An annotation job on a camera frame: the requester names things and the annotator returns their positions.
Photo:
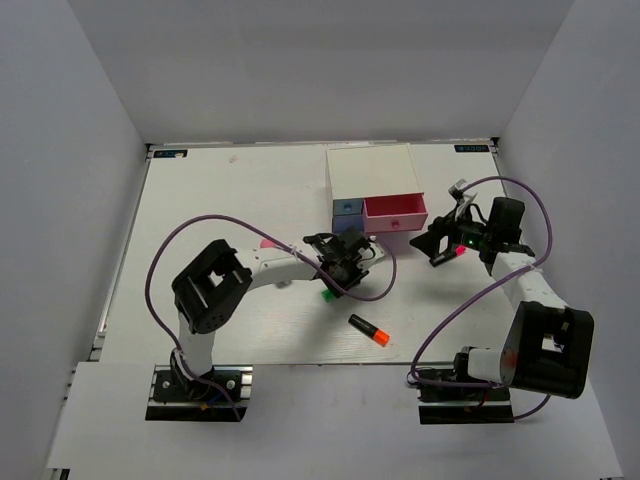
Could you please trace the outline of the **white mini drawer cabinet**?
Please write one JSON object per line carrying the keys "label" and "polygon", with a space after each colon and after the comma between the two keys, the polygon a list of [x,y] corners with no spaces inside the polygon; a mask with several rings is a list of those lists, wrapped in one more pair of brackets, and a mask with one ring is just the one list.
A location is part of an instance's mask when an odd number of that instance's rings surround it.
{"label": "white mini drawer cabinet", "polygon": [[422,193],[417,170],[407,144],[359,146],[326,152],[326,189],[331,229],[334,199]]}

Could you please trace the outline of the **light blue small drawer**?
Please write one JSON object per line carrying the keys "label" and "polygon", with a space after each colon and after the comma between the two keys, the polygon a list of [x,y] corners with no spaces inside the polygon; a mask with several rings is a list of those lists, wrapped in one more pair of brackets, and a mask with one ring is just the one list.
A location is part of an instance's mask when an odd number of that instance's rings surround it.
{"label": "light blue small drawer", "polygon": [[360,215],[362,213],[363,200],[354,199],[334,199],[332,202],[332,213],[337,216]]}

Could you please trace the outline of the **green highlighter marker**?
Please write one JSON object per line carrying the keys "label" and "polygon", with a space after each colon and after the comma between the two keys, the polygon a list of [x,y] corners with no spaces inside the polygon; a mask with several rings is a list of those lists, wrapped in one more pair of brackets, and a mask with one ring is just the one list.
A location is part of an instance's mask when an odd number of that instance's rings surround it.
{"label": "green highlighter marker", "polygon": [[321,292],[321,296],[323,300],[327,303],[332,302],[336,299],[336,296],[328,289],[325,289]]}

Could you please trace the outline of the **pink small drawer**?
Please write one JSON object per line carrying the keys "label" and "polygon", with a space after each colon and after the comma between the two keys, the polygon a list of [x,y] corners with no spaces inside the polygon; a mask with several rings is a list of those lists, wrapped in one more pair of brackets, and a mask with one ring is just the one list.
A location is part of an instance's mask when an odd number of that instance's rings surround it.
{"label": "pink small drawer", "polygon": [[420,231],[427,217],[428,211],[422,193],[364,200],[363,221],[367,233]]}

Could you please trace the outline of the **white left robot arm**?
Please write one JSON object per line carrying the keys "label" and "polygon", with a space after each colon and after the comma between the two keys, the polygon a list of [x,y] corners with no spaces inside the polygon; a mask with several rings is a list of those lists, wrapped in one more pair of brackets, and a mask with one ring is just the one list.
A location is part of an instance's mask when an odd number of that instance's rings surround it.
{"label": "white left robot arm", "polygon": [[273,240],[257,249],[236,250],[221,239],[210,243],[173,280],[179,317],[174,367],[177,387],[199,399],[211,387],[216,331],[232,317],[243,297],[269,285],[320,279],[335,297],[359,285],[386,253],[373,239],[350,228],[340,235],[305,236],[303,245],[286,250]]}

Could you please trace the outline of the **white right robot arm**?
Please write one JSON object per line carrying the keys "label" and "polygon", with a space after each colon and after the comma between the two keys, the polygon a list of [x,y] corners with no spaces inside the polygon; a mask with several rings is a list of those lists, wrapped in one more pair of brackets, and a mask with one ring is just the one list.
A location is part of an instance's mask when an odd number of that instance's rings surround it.
{"label": "white right robot arm", "polygon": [[492,387],[580,397],[587,378],[593,317],[571,308],[553,291],[533,251],[521,243],[523,202],[497,197],[483,222],[473,220],[472,206],[471,201],[459,200],[410,244],[434,267],[454,259],[461,247],[477,251],[496,286],[508,297],[514,319],[501,348],[467,346],[456,355],[451,372],[414,368],[414,381],[453,388],[466,399]]}

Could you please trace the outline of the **orange highlighter marker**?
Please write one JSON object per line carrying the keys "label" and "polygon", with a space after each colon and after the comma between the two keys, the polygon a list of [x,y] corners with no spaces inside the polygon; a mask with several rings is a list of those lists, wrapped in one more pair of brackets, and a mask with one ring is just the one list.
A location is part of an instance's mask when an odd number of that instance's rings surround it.
{"label": "orange highlighter marker", "polygon": [[389,342],[390,336],[386,332],[356,314],[349,317],[348,324],[381,347],[385,347]]}

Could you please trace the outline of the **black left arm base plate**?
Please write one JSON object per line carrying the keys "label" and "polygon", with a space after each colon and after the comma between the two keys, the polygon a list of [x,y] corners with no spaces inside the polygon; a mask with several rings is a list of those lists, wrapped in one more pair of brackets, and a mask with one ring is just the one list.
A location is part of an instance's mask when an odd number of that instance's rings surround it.
{"label": "black left arm base plate", "polygon": [[168,365],[156,366],[146,407],[146,421],[234,423],[242,420],[249,406],[253,383],[252,366],[217,366],[211,380],[230,396],[238,416],[224,394],[208,385],[180,384]]}

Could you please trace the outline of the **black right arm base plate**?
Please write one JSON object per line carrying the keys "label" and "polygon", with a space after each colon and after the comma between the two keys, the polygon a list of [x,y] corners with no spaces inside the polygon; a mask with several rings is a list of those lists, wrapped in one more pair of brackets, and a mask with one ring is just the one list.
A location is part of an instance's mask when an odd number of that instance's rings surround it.
{"label": "black right arm base plate", "polygon": [[421,425],[511,424],[514,414],[508,388],[441,387],[420,384],[408,373],[407,383],[418,391]]}

